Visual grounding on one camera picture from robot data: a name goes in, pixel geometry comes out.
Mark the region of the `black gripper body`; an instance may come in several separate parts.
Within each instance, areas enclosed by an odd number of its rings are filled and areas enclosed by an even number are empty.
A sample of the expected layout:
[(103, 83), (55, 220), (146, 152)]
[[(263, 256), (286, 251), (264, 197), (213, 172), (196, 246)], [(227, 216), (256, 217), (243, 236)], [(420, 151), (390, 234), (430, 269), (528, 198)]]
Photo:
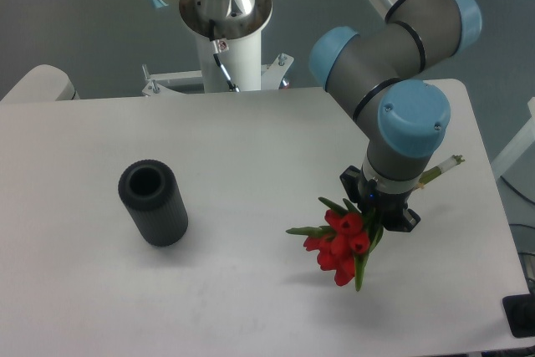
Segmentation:
[(408, 207), (411, 190), (394, 193), (379, 178), (349, 166), (339, 177), (349, 200), (363, 212), (373, 212), (379, 224), (391, 232), (411, 232), (420, 216)]

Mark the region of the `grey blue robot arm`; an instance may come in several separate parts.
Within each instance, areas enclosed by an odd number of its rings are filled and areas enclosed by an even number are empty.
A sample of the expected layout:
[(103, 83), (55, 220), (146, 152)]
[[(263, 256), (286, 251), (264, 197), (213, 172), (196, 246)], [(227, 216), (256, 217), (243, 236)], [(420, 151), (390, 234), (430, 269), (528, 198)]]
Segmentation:
[[(410, 232), (419, 222), (410, 193), (446, 134), (451, 109), (425, 69), (477, 41), (482, 14), (475, 0), (369, 0), (385, 27), (364, 38), (352, 28), (328, 31), (313, 46), (308, 66), (367, 136), (360, 168), (340, 177), (349, 199), (373, 212), (389, 231)], [(263, 88), (261, 32), (272, 0), (151, 0), (176, 5), (195, 35), (204, 90)]]

